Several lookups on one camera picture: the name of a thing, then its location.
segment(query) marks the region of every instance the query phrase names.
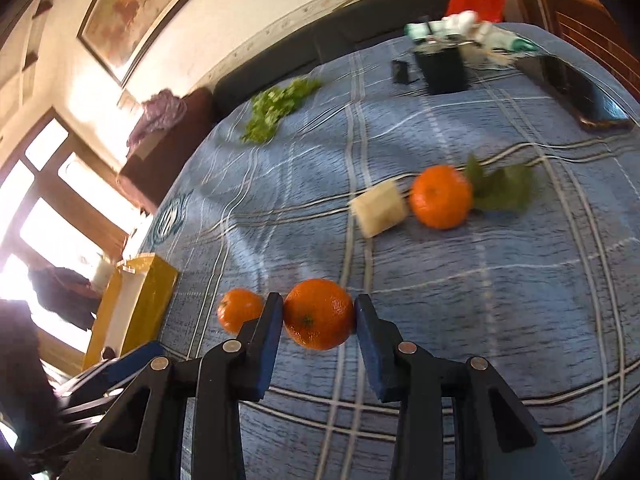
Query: brown armchair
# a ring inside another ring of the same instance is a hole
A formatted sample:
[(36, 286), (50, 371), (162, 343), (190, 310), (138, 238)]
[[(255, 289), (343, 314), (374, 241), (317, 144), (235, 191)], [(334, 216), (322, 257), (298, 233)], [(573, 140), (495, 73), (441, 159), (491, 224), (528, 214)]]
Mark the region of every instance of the brown armchair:
[(146, 136), (129, 154), (116, 180), (133, 203), (152, 214), (214, 123), (213, 100), (207, 88), (188, 94), (184, 102), (187, 113), (182, 120), (169, 130)]

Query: phone screen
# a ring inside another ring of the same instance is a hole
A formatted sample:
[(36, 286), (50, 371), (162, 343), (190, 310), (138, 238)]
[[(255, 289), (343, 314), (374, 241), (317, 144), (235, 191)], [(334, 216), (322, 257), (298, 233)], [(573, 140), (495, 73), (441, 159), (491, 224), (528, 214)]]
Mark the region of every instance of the phone screen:
[(515, 66), (548, 91), (585, 129), (630, 128), (628, 115), (596, 83), (555, 56), (525, 57)]

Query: beige cube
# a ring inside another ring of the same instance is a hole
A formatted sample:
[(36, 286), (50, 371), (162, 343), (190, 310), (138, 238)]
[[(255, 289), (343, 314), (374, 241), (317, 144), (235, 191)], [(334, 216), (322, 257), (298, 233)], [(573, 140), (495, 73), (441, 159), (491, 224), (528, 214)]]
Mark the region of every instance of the beige cube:
[(373, 238), (409, 214), (394, 180), (385, 180), (350, 202), (351, 211), (366, 238)]

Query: purple cloth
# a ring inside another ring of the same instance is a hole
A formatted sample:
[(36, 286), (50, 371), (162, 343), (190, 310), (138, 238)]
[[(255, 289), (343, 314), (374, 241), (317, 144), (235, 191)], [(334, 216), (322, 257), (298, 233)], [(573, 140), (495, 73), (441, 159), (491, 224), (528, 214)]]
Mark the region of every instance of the purple cloth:
[(179, 123), (187, 113), (186, 103), (165, 88), (142, 103), (144, 112), (127, 139), (129, 153), (151, 132), (166, 130)]

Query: plaid tablecloth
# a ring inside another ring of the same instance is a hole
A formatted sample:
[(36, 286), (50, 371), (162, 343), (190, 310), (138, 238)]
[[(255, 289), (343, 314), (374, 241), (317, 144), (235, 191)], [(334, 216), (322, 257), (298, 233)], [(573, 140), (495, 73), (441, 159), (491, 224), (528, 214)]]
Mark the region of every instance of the plaid tablecloth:
[[(593, 60), (541, 29), (508, 27), (638, 116)], [(313, 70), (322, 88), (269, 144), (240, 143), (248, 104), (215, 127), (145, 243), (181, 272), (160, 339), (178, 359), (203, 355), (228, 337), (216, 318), (225, 291), (284, 295), (329, 278), (368, 292), (380, 317), (434, 355), (490, 359), (575, 477), (594, 478), (640, 413), (637, 132), (585, 133), (515, 70), (473, 72), (468, 91), (442, 96), (421, 80), (393, 85), (390, 60), (409, 46), (399, 38)], [(539, 193), (526, 214), (473, 214), (447, 232), (409, 218), (361, 236), (350, 198), (391, 177), (408, 189), (427, 166), (462, 166), (470, 152), (486, 168), (532, 165)], [(247, 478), (388, 478), (398, 412), (377, 402), (358, 352), (354, 336), (315, 352), (283, 333), (270, 391), (240, 407)], [(188, 419), (185, 478), (190, 430)]]

